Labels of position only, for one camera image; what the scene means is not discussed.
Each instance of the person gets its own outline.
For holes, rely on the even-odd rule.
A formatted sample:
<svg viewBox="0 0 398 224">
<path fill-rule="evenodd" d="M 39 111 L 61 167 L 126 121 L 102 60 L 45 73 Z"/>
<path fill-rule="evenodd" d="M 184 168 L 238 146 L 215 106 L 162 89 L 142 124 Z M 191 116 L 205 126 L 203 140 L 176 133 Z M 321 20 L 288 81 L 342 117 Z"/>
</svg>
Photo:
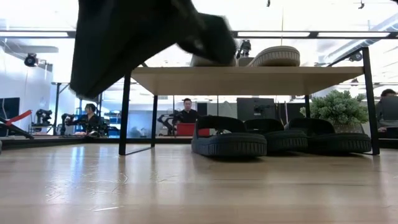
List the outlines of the person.
<svg viewBox="0 0 398 224">
<path fill-rule="evenodd" d="M 198 112 L 192 109 L 192 100 L 186 98 L 184 99 L 184 110 L 174 116 L 173 124 L 195 123 L 199 117 Z"/>
<path fill-rule="evenodd" d="M 85 112 L 86 114 L 81 115 L 79 119 L 70 122 L 70 119 L 67 118 L 65 123 L 70 125 L 82 124 L 83 131 L 86 133 L 90 133 L 94 131 L 100 125 L 101 118 L 95 114 L 96 107 L 92 103 L 86 104 Z"/>
<path fill-rule="evenodd" d="M 396 92 L 394 90 L 391 89 L 386 89 L 381 93 L 381 98 L 385 98 L 388 96 L 396 96 Z M 389 126 L 396 126 L 396 122 L 393 121 L 393 123 L 391 123 L 391 125 L 389 124 L 389 121 L 385 121 L 383 118 L 383 114 L 382 114 L 382 101 L 379 101 L 376 104 L 376 118 L 377 118 L 377 127 L 379 132 L 386 132 L 387 131 L 387 127 Z"/>
</svg>

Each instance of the wooden shelf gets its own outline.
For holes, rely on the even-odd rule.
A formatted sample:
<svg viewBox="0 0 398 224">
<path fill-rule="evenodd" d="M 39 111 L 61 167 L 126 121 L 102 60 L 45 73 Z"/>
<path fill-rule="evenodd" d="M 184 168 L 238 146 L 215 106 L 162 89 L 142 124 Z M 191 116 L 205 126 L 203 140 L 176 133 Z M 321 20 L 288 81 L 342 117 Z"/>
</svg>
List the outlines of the wooden shelf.
<svg viewBox="0 0 398 224">
<path fill-rule="evenodd" d="M 154 95 L 307 95 L 363 75 L 363 67 L 140 67 Z"/>
</svg>

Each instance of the black metal frame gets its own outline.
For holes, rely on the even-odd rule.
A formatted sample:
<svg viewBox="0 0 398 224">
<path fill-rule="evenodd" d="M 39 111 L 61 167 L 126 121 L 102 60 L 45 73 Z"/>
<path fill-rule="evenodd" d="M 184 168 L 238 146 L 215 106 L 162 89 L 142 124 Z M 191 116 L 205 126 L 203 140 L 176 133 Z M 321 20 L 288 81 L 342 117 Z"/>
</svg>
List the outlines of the black metal frame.
<svg viewBox="0 0 398 224">
<path fill-rule="evenodd" d="M 103 93 L 101 93 L 100 96 L 99 96 L 98 109 L 97 109 L 97 115 L 98 115 L 98 116 L 101 116 L 101 110 L 102 110 L 102 95 L 103 95 Z"/>
<path fill-rule="evenodd" d="M 310 111 L 310 96 L 305 95 L 304 96 L 305 100 L 305 117 L 306 118 L 311 118 L 311 111 Z"/>
<path fill-rule="evenodd" d="M 218 107 L 219 107 L 219 104 L 218 104 L 218 95 L 217 95 L 217 116 L 218 116 Z"/>
<path fill-rule="evenodd" d="M 332 67 L 337 63 L 351 57 L 352 55 L 362 52 L 363 56 L 363 72 L 365 76 L 365 86 L 366 86 L 366 99 L 368 101 L 368 115 L 369 115 L 369 127 L 371 131 L 371 139 L 372 139 L 372 154 L 379 155 L 380 154 L 380 143 L 379 136 L 377 131 L 377 119 L 376 119 L 376 105 L 374 104 L 374 94 L 373 94 L 373 81 L 372 81 L 372 71 L 371 71 L 371 59 L 368 47 L 359 48 L 344 57 L 336 60 L 335 62 L 328 65 L 328 67 Z"/>
<path fill-rule="evenodd" d="M 54 124 L 53 124 L 53 129 L 52 133 L 53 135 L 57 135 L 57 118 L 58 118 L 58 103 L 60 100 L 60 87 L 62 83 L 56 83 L 57 85 L 57 94 L 55 95 L 55 112 L 54 112 Z"/>
<path fill-rule="evenodd" d="M 150 147 L 143 147 L 140 149 L 135 149 L 133 151 L 127 152 L 127 123 L 129 119 L 129 102 L 130 102 L 130 81 L 131 75 L 125 74 L 124 76 L 124 85 L 123 85 L 123 99 L 122 99 L 122 111 L 121 111 L 121 124 L 120 124 L 120 139 L 119 140 L 119 155 L 126 156 L 130 154 L 134 154 L 137 152 L 142 152 L 152 147 L 155 147 L 155 132 L 156 132 L 156 112 L 157 112 L 157 96 L 154 96 L 154 110 L 152 114 L 152 136 Z"/>
<path fill-rule="evenodd" d="M 76 37 L 75 30 L 0 30 L 0 32 L 7 33 L 16 33 L 16 32 L 28 32 L 28 33 L 67 33 L 67 37 L 61 36 L 49 36 L 49 35 L 33 35 L 33 36 L 15 36 L 15 35 L 3 35 L 3 38 L 8 39 L 74 39 Z M 284 36 L 284 39 L 351 39 L 351 40 L 388 40 L 388 39 L 396 39 L 398 32 L 395 31 L 330 31 L 330 30 L 234 30 L 231 31 L 231 35 L 235 39 L 280 39 L 280 35 L 240 35 L 239 33 L 265 33 L 265 34 L 281 34 L 283 36 L 284 33 L 308 33 L 308 35 L 287 35 Z M 359 35 L 359 36 L 351 36 L 344 34 L 369 34 L 369 35 Z M 380 37 L 372 34 L 377 33 L 386 33 L 386 36 Z M 328 35 L 328 34 L 341 34 L 341 36 Z"/>
</svg>

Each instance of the white wall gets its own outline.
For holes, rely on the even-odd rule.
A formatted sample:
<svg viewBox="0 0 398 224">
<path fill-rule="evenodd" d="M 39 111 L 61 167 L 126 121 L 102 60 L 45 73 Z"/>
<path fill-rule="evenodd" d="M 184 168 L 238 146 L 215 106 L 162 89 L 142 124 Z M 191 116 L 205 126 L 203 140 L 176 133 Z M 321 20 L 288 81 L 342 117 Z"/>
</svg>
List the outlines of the white wall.
<svg viewBox="0 0 398 224">
<path fill-rule="evenodd" d="M 0 47 L 0 98 L 19 97 L 19 114 L 32 110 L 34 115 L 38 109 L 49 109 L 51 81 L 52 73 L 28 68 L 21 59 L 4 53 Z M 27 131 L 30 118 L 14 124 Z"/>
<path fill-rule="evenodd" d="M 217 115 L 217 104 L 208 103 L 207 104 L 207 114 Z M 229 118 L 238 118 L 238 107 L 236 103 L 219 102 L 218 104 L 218 116 L 226 116 Z"/>
<path fill-rule="evenodd" d="M 73 39 L 63 41 L 62 44 L 58 46 L 58 54 L 54 58 L 55 61 L 53 66 L 53 82 L 70 82 L 74 48 L 75 41 Z"/>
</svg>

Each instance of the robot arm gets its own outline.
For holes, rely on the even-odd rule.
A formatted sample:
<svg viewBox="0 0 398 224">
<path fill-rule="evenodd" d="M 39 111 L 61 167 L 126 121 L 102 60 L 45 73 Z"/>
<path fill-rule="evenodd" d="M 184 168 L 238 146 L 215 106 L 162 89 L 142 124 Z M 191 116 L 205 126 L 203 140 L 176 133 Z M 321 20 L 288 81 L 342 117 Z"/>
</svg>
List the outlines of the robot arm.
<svg viewBox="0 0 398 224">
<path fill-rule="evenodd" d="M 49 119 L 51 119 L 51 114 L 52 111 L 51 110 L 43 110 L 43 109 L 39 109 L 36 111 L 36 118 L 37 118 L 37 122 L 36 125 L 37 126 L 50 126 L 50 121 Z"/>
<path fill-rule="evenodd" d="M 182 120 L 183 120 L 181 112 L 179 112 L 177 110 L 174 111 L 174 114 L 172 116 L 174 117 L 173 121 L 172 121 L 173 125 L 177 124 L 177 121 L 182 122 Z"/>
<path fill-rule="evenodd" d="M 251 51 L 250 40 L 241 40 L 240 47 L 236 52 L 236 59 L 239 59 L 241 57 L 248 57 L 250 51 Z"/>
<path fill-rule="evenodd" d="M 61 116 L 61 119 L 62 119 L 62 127 L 61 127 L 61 132 L 60 132 L 61 135 L 64 135 L 65 131 L 67 130 L 65 125 L 70 126 L 71 122 L 73 121 L 74 118 L 75 118 L 74 114 L 66 114 L 65 113 Z"/>
<path fill-rule="evenodd" d="M 171 114 L 168 118 L 166 118 L 166 120 L 163 120 L 163 118 L 164 118 L 165 116 L 166 116 L 166 115 L 162 114 L 159 118 L 157 118 L 157 121 L 158 121 L 159 123 L 163 124 L 163 125 L 167 128 L 167 135 L 172 135 L 172 132 L 173 132 L 173 130 L 174 130 L 174 127 L 169 123 L 169 120 L 170 120 L 170 119 L 173 119 L 173 116 L 172 116 L 172 114 Z"/>
<path fill-rule="evenodd" d="M 76 115 L 74 115 L 74 114 L 67 114 L 67 113 L 63 114 L 61 116 L 62 124 L 66 124 L 67 126 L 78 124 L 79 119 L 76 121 L 73 120 L 73 119 L 75 119 L 75 116 Z"/>
</svg>

